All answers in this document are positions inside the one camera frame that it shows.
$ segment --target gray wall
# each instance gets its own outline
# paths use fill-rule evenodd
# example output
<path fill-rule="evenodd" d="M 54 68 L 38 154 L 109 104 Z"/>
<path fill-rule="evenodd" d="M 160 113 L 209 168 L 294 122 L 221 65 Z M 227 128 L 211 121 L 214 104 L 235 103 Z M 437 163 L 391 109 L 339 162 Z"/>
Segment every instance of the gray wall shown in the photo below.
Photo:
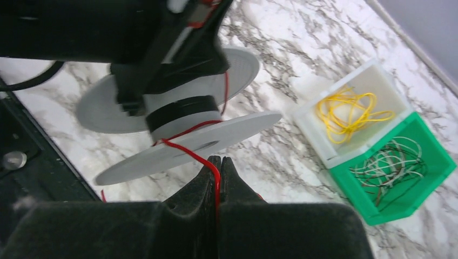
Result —
<path fill-rule="evenodd" d="M 439 69 L 439 76 L 448 77 L 444 81 L 458 93 L 458 0 L 367 2 L 378 2 L 385 9 L 404 33 L 420 47 L 420 52 L 423 51 L 430 62 L 434 63 L 428 65 L 434 70 Z"/>

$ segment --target green plastic bin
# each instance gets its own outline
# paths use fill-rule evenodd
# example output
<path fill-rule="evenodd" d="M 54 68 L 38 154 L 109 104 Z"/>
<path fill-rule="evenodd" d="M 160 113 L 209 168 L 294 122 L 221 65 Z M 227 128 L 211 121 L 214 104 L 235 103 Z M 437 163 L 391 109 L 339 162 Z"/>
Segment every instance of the green plastic bin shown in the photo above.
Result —
<path fill-rule="evenodd" d="M 393 186 L 376 206 L 374 203 L 376 192 L 367 193 L 368 187 L 361 186 L 361 182 L 355 178 L 350 168 L 369 159 L 394 137 L 407 137 L 421 146 L 427 173 L 414 186 L 411 182 L 402 182 Z M 376 225 L 412 215 L 455 168 L 456 164 L 447 151 L 439 144 L 420 116 L 414 112 L 369 151 L 331 168 L 329 172 L 365 221 L 369 225 Z"/>

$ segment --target plastic storage box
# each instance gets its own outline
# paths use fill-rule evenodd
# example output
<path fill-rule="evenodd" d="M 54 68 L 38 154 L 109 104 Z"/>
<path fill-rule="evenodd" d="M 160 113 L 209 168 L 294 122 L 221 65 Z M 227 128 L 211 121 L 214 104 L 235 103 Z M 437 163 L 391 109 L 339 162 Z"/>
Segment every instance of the plastic storage box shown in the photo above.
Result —
<path fill-rule="evenodd" d="M 357 94 L 374 93 L 377 96 L 374 112 L 393 111 L 395 117 L 391 120 L 371 125 L 363 131 L 356 132 L 350 142 L 338 145 L 328 139 L 325 125 L 316 116 L 315 107 L 323 98 L 335 93 L 345 85 L 353 87 L 354 92 Z M 387 72 L 383 70 L 376 60 L 371 60 L 328 89 L 324 89 L 317 97 L 299 108 L 293 114 L 293 118 L 325 166 L 333 168 L 366 153 L 412 112 L 412 107 L 404 97 L 401 97 L 392 80 L 388 77 Z"/>
<path fill-rule="evenodd" d="M 334 144 L 329 141 L 324 123 L 316 115 L 315 107 L 321 99 L 345 85 L 353 87 L 357 94 L 374 93 L 377 96 L 374 112 L 394 111 L 395 117 L 356 132 L 349 142 Z M 375 60 L 324 89 L 318 97 L 296 111 L 293 118 L 329 169 L 339 188 L 370 225 L 412 215 L 456 167 L 420 116 L 413 111 L 407 100 L 395 88 L 388 74 Z M 408 137 L 421 146 L 426 174 L 416 180 L 415 184 L 405 181 L 395 185 L 376 205 L 376 191 L 367 186 L 363 187 L 350 168 L 369 159 L 394 137 Z"/>
<path fill-rule="evenodd" d="M 376 206 L 375 187 L 363 187 L 349 169 L 370 158 L 394 137 L 408 137 L 421 146 L 426 173 L 414 182 L 405 181 L 395 185 Z M 365 221 L 369 225 L 376 225 L 412 215 L 455 168 L 451 157 L 414 112 L 365 154 L 330 168 L 329 172 Z"/>

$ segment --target marble countertop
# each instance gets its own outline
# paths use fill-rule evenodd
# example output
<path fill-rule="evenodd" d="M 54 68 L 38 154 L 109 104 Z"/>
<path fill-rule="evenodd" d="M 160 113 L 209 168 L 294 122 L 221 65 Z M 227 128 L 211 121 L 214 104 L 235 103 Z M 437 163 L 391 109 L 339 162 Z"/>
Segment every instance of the marble countertop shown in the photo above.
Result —
<path fill-rule="evenodd" d="M 265 110 L 284 118 L 271 129 L 219 152 L 268 202 L 348 203 L 329 183 L 322 163 L 291 120 L 291 112 L 319 90 L 372 58 L 393 75 L 433 133 L 458 161 L 458 99 L 406 47 L 364 0 L 235 0 L 220 30 L 223 44 L 259 56 L 255 81 L 228 103 L 225 119 Z M 48 62 L 0 59 L 2 76 L 16 83 Z M 146 132 L 98 134 L 81 128 L 75 103 L 107 74 L 106 64 L 66 64 L 42 86 L 17 95 L 90 182 L 109 166 L 151 145 Z M 109 201 L 164 200 L 201 165 L 190 163 L 142 179 L 104 187 Z M 96 191 L 101 187 L 93 186 Z M 452 174 L 407 219 L 367 226 L 377 258 L 453 258 L 458 255 L 458 176 Z"/>

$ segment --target black mount bracket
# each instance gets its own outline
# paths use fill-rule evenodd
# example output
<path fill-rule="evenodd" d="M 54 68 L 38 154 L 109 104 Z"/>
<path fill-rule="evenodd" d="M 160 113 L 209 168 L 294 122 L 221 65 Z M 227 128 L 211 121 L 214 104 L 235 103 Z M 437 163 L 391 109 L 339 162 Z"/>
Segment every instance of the black mount bracket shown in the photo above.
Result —
<path fill-rule="evenodd" d="M 196 78 L 224 73 L 229 64 L 221 49 L 218 30 L 233 0 L 224 0 L 198 29 L 192 29 L 173 55 L 173 62 L 163 64 L 190 21 L 202 15 L 199 0 L 190 0 L 180 14 L 169 12 L 161 1 L 160 28 L 144 57 L 131 64 L 112 64 L 117 87 L 117 101 L 129 115 L 144 115 L 143 94 L 160 94 Z"/>

